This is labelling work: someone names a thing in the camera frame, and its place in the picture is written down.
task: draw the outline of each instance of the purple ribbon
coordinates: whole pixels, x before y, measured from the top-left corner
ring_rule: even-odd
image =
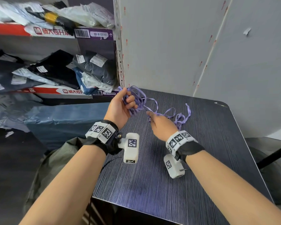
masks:
[[[173,108],[173,107],[170,108],[170,109],[168,109],[164,114],[157,113],[157,111],[158,111],[158,103],[157,103],[157,101],[156,101],[155,99],[152,99],[152,98],[147,98],[146,95],[145,95],[145,93],[144,93],[142,90],[140,90],[138,87],[136,87],[136,86],[131,86],[131,87],[128,87],[127,90],[131,92],[131,95],[134,95],[134,97],[135,97],[135,103],[136,103],[136,105],[138,105],[137,109],[135,109],[135,108],[130,108],[130,109],[129,109],[129,113],[130,113],[131,117],[135,116],[137,113],[139,113],[141,110],[143,110],[144,107],[147,108],[148,110],[150,110],[151,112],[153,112],[154,114],[162,115],[162,116],[165,116],[165,117],[167,117],[167,118],[172,118],[172,117],[175,116],[175,114],[176,114],[176,109]],[[123,102],[124,102],[125,105],[128,104],[128,103],[126,102],[126,99],[127,99],[128,97],[129,97],[129,96],[128,96],[127,94],[123,97]],[[153,100],[153,101],[156,103],[156,111],[155,111],[155,112],[154,112],[153,110],[151,110],[149,107],[145,106],[147,99]],[[185,105],[187,106],[188,116],[185,117],[182,113],[179,113],[179,114],[176,115],[176,118],[175,118],[175,121],[174,121],[174,123],[175,123],[175,125],[177,126],[177,128],[178,128],[179,131],[181,130],[181,126],[182,126],[183,124],[185,124],[186,121],[188,120],[188,118],[191,116],[191,109],[189,108],[189,106],[187,105],[187,103],[186,103]],[[172,116],[167,115],[166,113],[168,113],[168,112],[171,111],[172,109],[174,110],[173,115],[172,115]]]

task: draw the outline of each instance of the person's left hand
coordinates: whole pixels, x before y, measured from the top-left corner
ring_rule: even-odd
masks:
[[[126,102],[128,103],[127,105],[125,105],[122,100],[126,94],[129,95],[129,97],[126,99]],[[123,90],[116,94],[116,96],[110,102],[104,119],[112,121],[120,130],[126,124],[128,118],[130,118],[128,109],[132,107],[135,109],[138,107],[135,104],[135,97],[131,95],[130,91],[127,91],[127,88],[124,87]]]

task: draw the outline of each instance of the person's right forearm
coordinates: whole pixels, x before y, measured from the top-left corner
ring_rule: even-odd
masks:
[[[206,151],[186,157],[188,166],[231,225],[281,224],[281,210]]]

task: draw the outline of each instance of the red logo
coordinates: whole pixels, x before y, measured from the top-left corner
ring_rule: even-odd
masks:
[[[35,32],[37,35],[42,35],[42,34],[43,34],[42,31],[41,31],[41,29],[40,29],[39,27],[33,27],[33,29],[34,29],[34,32]]]

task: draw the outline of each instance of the red mark on wall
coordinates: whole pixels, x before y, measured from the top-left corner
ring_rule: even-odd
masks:
[[[226,4],[226,0],[224,1],[223,7],[222,7],[222,9],[221,9],[221,10],[223,10],[223,8],[224,8],[225,4]]]
[[[227,8],[226,8],[226,10],[225,10],[225,13],[224,13],[224,15],[226,15],[226,12],[228,11],[228,6],[227,6]]]

